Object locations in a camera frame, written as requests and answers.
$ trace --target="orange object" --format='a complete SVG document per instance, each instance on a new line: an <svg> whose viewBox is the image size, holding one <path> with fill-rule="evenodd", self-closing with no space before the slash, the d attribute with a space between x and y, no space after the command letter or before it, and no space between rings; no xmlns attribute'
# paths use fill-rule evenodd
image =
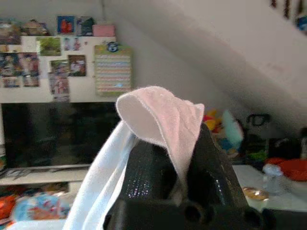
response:
<svg viewBox="0 0 307 230"><path fill-rule="evenodd" d="M307 181L307 160L270 158L266 164L276 164L281 167L283 174L293 181Z"/></svg>
<svg viewBox="0 0 307 230"><path fill-rule="evenodd" d="M0 198L0 219L8 218L11 210L16 204L15 196L5 196Z"/></svg>

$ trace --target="calendar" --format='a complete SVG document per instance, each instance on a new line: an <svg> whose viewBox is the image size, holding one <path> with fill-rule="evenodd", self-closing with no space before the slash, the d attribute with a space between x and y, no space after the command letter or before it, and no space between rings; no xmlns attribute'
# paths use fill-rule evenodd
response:
<svg viewBox="0 0 307 230"><path fill-rule="evenodd" d="M128 46L94 47L95 86L100 96L119 96L131 91L131 55Z"/></svg>

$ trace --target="flat screen tv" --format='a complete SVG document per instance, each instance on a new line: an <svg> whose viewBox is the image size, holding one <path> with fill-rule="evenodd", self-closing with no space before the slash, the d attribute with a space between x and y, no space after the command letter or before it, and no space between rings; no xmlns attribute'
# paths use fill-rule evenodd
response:
<svg viewBox="0 0 307 230"><path fill-rule="evenodd" d="M119 122L115 103L2 104L7 168L91 164Z"/></svg>

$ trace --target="tv stand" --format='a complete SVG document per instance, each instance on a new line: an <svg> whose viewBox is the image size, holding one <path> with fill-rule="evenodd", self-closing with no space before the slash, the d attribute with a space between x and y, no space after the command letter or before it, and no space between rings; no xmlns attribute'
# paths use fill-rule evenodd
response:
<svg viewBox="0 0 307 230"><path fill-rule="evenodd" d="M16 175L7 175L10 170L15 170ZM53 171L51 169L35 170L35 169L10 169L7 170L3 177L0 179L0 186L18 185L18 184L45 184L45 183L58 183L68 182L69 192L77 193L83 179L85 178L88 168L76 169L61 169L57 168ZM22 175L18 174L22 170L25 171Z"/></svg>

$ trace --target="sloped ceiling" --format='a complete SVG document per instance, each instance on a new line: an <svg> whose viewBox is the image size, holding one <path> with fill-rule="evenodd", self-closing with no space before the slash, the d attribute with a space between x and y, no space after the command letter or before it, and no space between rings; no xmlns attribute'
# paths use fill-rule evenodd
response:
<svg viewBox="0 0 307 230"><path fill-rule="evenodd" d="M106 0L289 134L307 126L307 37L264 1Z"/></svg>

